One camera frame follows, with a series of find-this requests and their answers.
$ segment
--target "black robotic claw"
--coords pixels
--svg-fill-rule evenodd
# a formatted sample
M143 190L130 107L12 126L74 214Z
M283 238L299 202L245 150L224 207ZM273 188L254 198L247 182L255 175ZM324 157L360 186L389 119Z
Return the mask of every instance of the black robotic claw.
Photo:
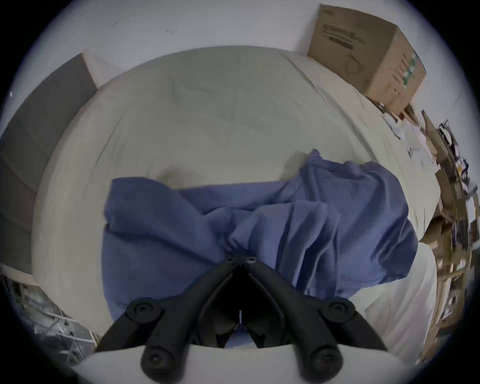
M254 257L229 255L179 296L130 303L96 351L145 345L144 373L172 383L182 376L189 344L223 348L239 326L259 348L294 344L300 372L315 383L340 371L337 343L386 350L350 301L303 295Z

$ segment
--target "gray panel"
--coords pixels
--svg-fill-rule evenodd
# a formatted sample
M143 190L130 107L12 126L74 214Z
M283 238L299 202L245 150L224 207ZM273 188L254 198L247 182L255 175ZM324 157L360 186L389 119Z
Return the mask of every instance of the gray panel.
M16 115L2 136L0 157L20 180L38 191L48 156L40 150Z
M79 54L47 77L15 115L50 157L63 131L95 92L95 83Z
M31 234L0 214L0 263L32 273Z
M32 273L36 191L61 135L95 92L79 54L46 78L8 124L0 140L0 262Z
M23 229L32 230L36 193L0 157L0 213Z

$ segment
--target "screw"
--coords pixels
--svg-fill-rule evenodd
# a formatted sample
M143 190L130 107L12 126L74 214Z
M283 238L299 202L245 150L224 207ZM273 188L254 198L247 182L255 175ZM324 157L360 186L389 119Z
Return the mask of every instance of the screw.
M339 366L339 352L334 347L325 347L312 353L311 362L312 367L317 372L325 377L338 372Z
M148 303L141 303L141 304L137 305L133 311L134 311L136 314L146 313L146 312L151 312L151 311L153 311L153 308L152 308L152 306L151 306L150 304L148 304Z
M347 313L348 312L348 308L344 303L332 303L332 304L330 304L330 306L328 308L332 312L337 312L337 313L339 313L339 312Z
M175 361L172 355L160 348L152 348L145 350L146 361L151 369L158 373L167 373L173 370Z

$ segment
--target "bed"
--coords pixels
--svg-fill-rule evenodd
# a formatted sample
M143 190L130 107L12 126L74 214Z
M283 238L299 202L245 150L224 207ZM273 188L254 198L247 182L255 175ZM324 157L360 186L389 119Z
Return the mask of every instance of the bed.
M313 148L376 161L400 181L420 239L440 189L380 111L313 59L218 47L144 63L100 88L63 134L35 202L35 280L69 316L103 334L103 208L112 179L171 188L290 178Z

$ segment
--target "blue cloth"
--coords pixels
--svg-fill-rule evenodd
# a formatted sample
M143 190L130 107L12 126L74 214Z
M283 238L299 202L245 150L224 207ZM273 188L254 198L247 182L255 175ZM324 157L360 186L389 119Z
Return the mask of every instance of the blue cloth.
M181 294L226 252L248 250L300 292L348 298L405 277L417 250L396 177L313 150L290 181L173 191L115 179L105 207L102 275L118 318L139 297Z

